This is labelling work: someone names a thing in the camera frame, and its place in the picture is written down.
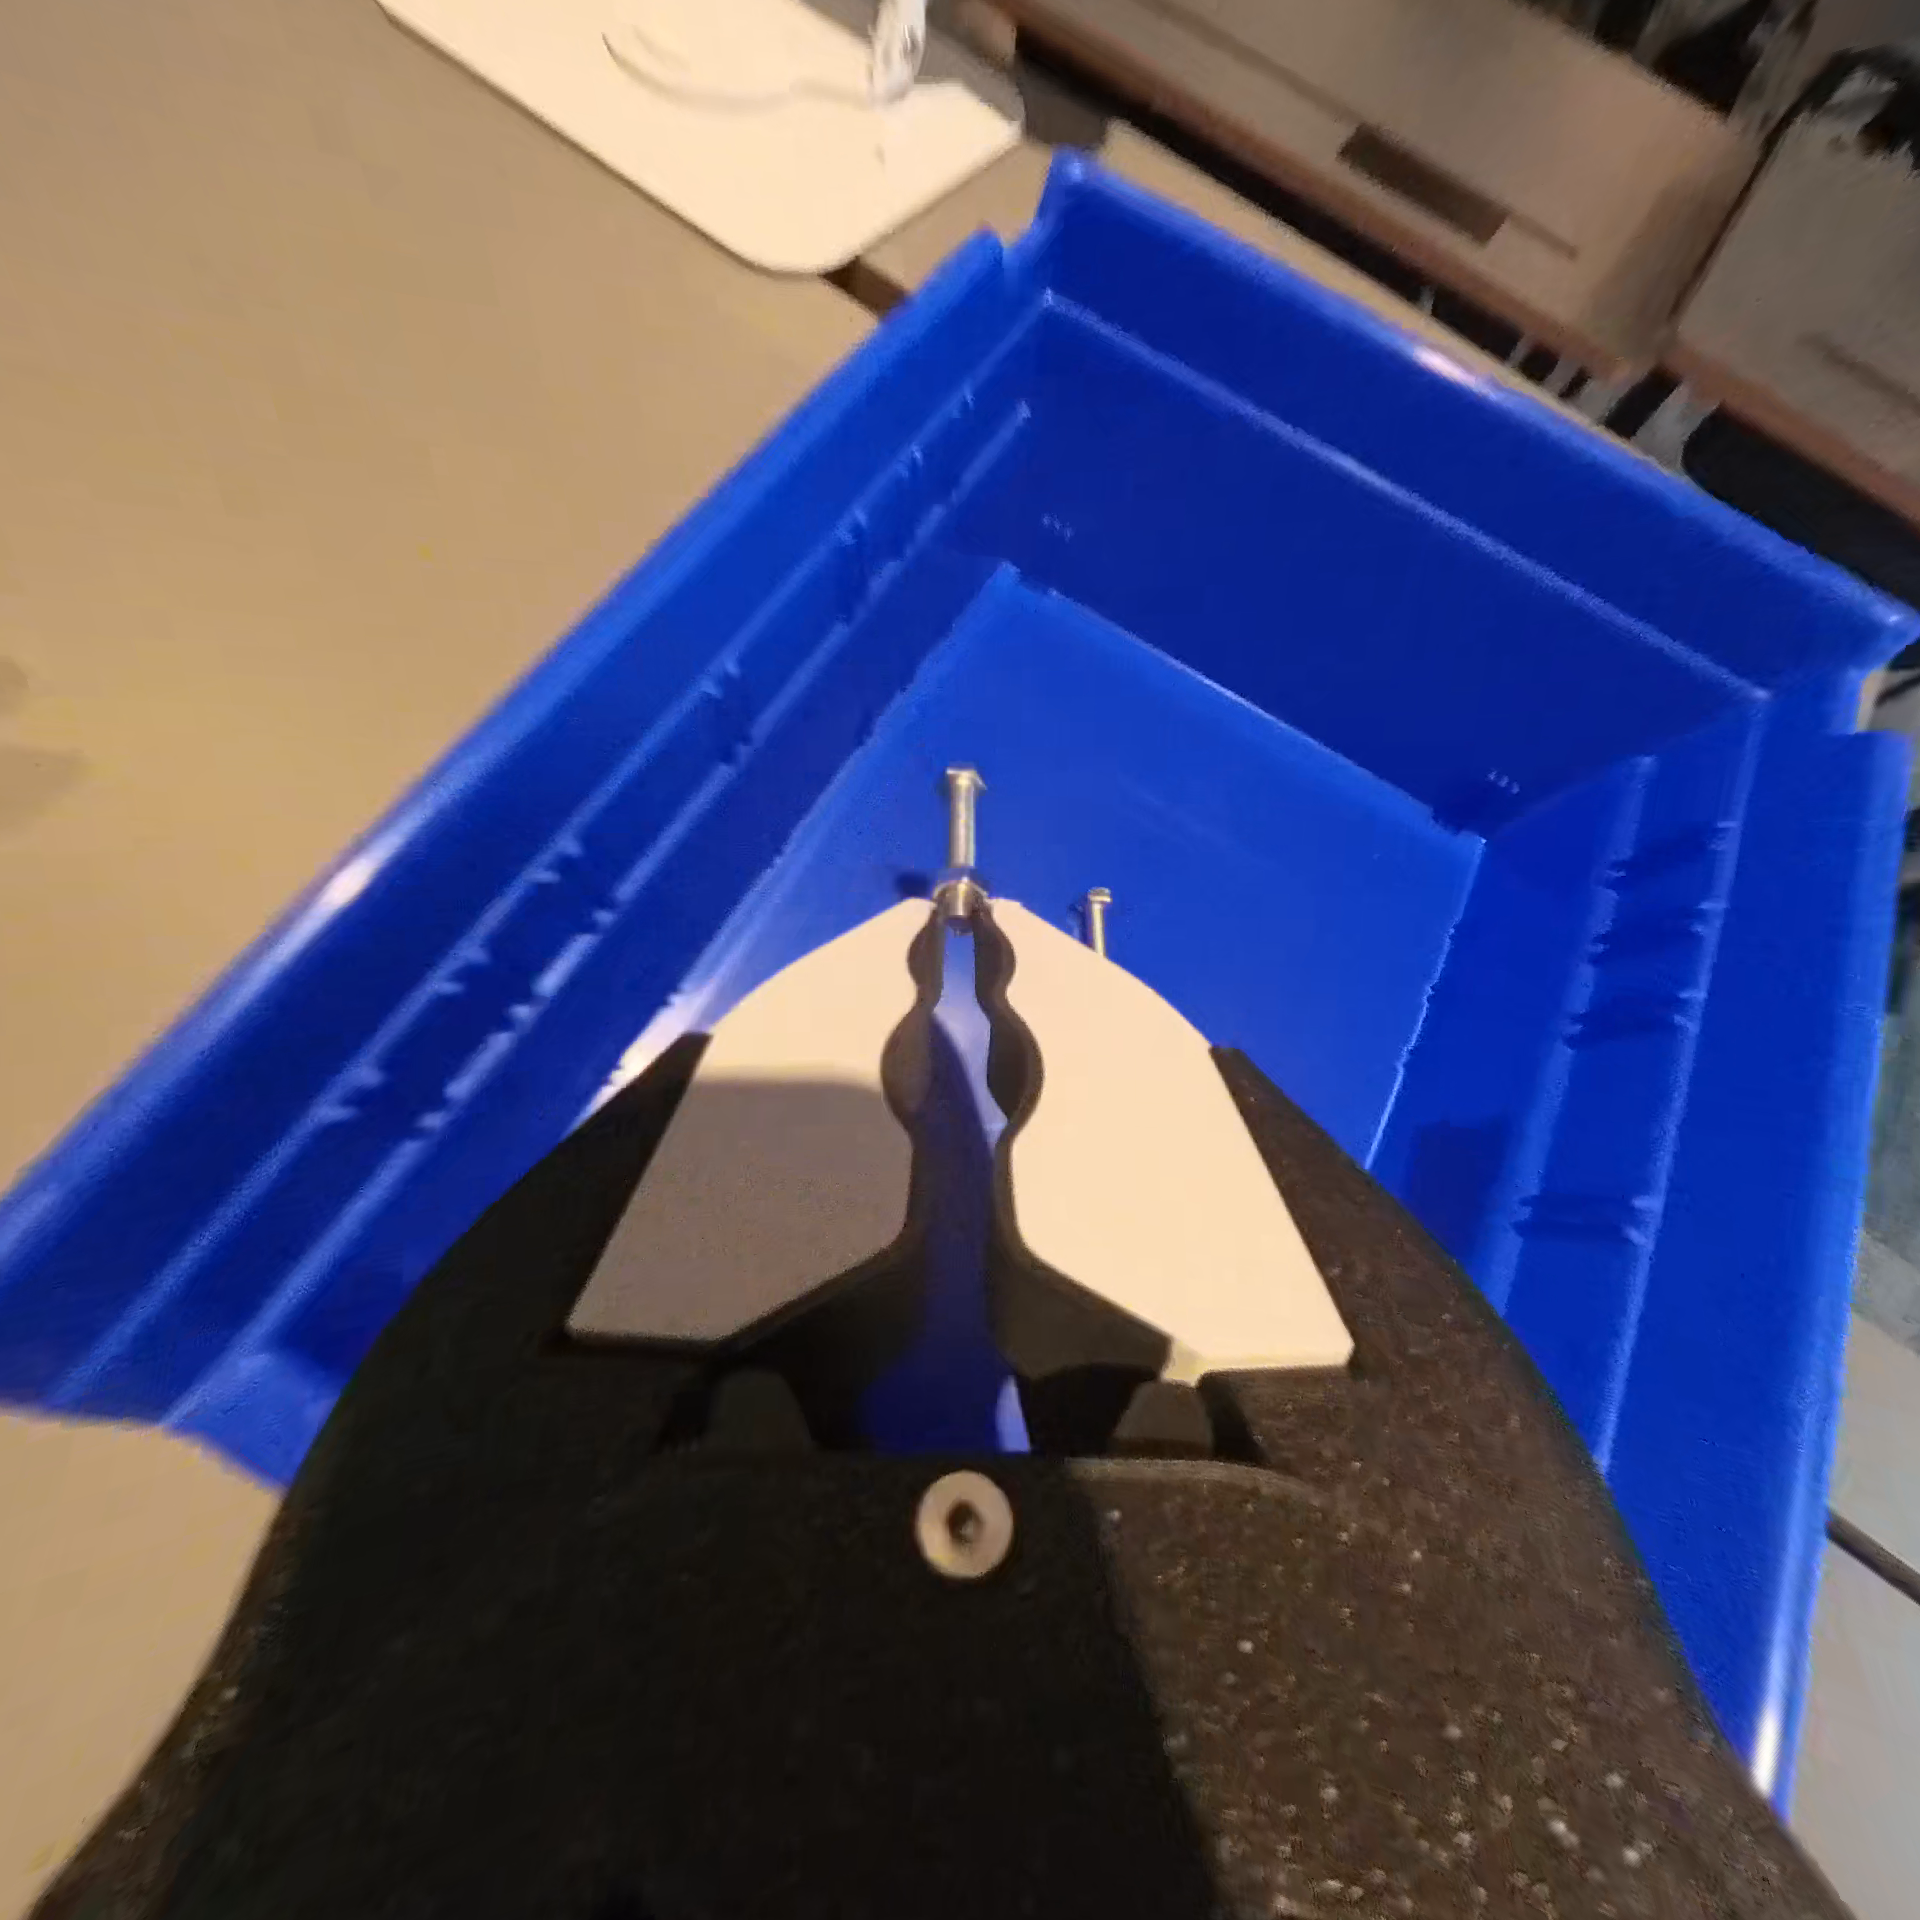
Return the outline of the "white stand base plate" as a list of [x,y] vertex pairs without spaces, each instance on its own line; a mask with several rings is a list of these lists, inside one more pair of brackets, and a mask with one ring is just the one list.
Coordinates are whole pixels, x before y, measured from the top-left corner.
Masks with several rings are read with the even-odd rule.
[[827,278],[1022,143],[1019,85],[938,34],[889,108],[712,112],[658,97],[606,54],[616,4],[382,4],[380,10],[748,268]]

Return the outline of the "blue plastic bin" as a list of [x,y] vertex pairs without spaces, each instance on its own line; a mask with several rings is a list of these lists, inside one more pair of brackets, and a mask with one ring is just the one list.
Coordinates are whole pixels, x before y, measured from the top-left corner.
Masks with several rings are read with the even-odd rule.
[[3,1404],[287,1481],[614,1082],[935,872],[1236,1046],[1802,1731],[1918,613],[1091,164],[976,234],[3,1198]]

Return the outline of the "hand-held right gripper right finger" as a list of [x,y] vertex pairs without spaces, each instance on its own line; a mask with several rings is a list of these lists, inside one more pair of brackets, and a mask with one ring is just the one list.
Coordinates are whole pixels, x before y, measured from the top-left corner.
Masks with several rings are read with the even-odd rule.
[[1002,1115],[988,1316],[1022,1381],[1350,1366],[1279,1179],[1167,995],[998,898],[976,910],[976,1000]]

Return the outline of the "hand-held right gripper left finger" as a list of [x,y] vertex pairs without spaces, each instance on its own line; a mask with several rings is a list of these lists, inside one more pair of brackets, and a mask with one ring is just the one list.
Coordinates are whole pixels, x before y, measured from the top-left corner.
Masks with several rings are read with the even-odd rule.
[[912,1204],[944,927],[901,901],[707,1031],[568,1333],[723,1344],[883,1257]]

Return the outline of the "clear acrylic stand bracket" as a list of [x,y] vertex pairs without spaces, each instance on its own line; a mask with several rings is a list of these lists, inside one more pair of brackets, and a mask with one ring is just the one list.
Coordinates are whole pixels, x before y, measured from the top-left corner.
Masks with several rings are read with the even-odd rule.
[[627,78],[712,112],[898,103],[927,36],[927,4],[616,4],[601,31]]

